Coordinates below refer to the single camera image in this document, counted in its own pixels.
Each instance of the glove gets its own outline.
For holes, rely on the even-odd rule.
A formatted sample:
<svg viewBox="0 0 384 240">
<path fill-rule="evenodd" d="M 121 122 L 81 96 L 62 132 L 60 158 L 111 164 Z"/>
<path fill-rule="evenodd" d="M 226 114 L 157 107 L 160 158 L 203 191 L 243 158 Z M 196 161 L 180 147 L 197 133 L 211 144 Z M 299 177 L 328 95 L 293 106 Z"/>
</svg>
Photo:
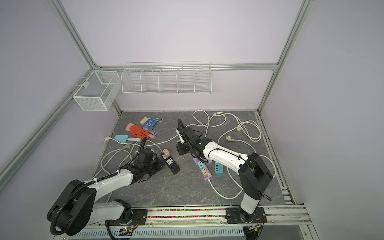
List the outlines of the glove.
<svg viewBox="0 0 384 240">
<path fill-rule="evenodd" d="M 144 129 L 149 130 L 152 132 L 153 135 L 156 135 L 156 132 L 153 131 L 153 127 L 155 126 L 155 123 L 162 122 L 163 120 L 161 118 L 147 118 L 144 117 L 141 119 L 140 123 L 144 124 Z"/>
<path fill-rule="evenodd" d="M 125 130 L 130 131 L 133 136 L 139 137 L 141 139 L 143 139 L 145 137 L 150 137 L 152 139 L 156 138 L 156 136 L 151 134 L 151 131 L 144 130 L 142 127 L 135 125 L 133 123 L 129 123 L 127 125 L 127 127 L 125 128 Z"/>
</svg>

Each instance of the wire basket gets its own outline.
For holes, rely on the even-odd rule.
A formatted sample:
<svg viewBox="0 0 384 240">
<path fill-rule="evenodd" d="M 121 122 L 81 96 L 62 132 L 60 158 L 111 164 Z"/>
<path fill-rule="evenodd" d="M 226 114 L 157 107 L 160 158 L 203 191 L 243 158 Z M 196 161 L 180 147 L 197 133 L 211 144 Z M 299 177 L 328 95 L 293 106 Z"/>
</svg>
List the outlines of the wire basket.
<svg viewBox="0 0 384 240">
<path fill-rule="evenodd" d="M 84 111 L 108 111 L 121 83 L 116 71 L 93 71 L 73 98 Z"/>
<path fill-rule="evenodd" d="M 126 94 L 211 93 L 210 67 L 124 68 L 122 91 Z"/>
</svg>

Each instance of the purple power strip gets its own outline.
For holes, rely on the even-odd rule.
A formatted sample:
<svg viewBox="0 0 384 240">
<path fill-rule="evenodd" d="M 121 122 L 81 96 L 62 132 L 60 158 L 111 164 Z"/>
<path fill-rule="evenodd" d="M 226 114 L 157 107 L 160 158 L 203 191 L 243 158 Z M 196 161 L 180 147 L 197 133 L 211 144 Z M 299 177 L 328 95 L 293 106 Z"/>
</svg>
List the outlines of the purple power strip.
<svg viewBox="0 0 384 240">
<path fill-rule="evenodd" d="M 196 163 L 196 166 L 197 166 L 197 169 L 199 169 L 199 166 L 197 165 L 197 163 L 199 162 L 199 160 L 197 158 L 193 158 L 193 161 L 195 161 Z M 205 169 L 207 170 L 208 172 L 208 176 L 207 177 L 203 177 L 204 178 L 204 181 L 208 181 L 208 179 L 211 179 L 212 178 L 212 174 L 211 172 L 209 171 L 209 169 L 207 168 L 207 165 L 205 163 L 202 162 L 202 164 L 204 164 L 204 167 Z"/>
</svg>

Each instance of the white wall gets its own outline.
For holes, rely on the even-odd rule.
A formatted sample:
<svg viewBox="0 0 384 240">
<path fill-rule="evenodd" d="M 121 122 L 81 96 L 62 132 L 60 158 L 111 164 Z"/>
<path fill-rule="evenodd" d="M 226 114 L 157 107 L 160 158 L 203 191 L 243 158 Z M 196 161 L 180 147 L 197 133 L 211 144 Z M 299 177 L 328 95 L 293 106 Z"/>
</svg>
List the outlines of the white wall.
<svg viewBox="0 0 384 240">
<path fill-rule="evenodd" d="M 211 94 L 117 96 L 124 111 L 256 109 L 272 77 L 271 70 L 212 71 Z"/>
<path fill-rule="evenodd" d="M 45 0 L 0 2 L 0 167 L 88 70 Z M 75 103 L 0 193 L 1 239 L 52 239 L 46 214 L 88 180 L 116 113 Z"/>
<path fill-rule="evenodd" d="M 320 239 L 382 239 L 384 2 L 316 0 L 262 112 Z"/>
<path fill-rule="evenodd" d="M 98 65 L 276 63 L 302 0 L 63 0 Z"/>
<path fill-rule="evenodd" d="M 45 0 L 0 2 L 0 167 L 88 70 Z"/>
</svg>

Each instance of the blue power strip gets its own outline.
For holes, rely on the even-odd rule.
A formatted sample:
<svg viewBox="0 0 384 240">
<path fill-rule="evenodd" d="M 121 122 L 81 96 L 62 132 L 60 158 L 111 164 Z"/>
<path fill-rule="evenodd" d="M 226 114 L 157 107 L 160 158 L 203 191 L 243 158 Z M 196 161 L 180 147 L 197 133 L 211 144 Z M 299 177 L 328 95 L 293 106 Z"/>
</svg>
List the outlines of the blue power strip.
<svg viewBox="0 0 384 240">
<path fill-rule="evenodd" d="M 215 162 L 215 173 L 216 175 L 222 175 L 224 173 L 224 166 L 219 162 Z"/>
</svg>

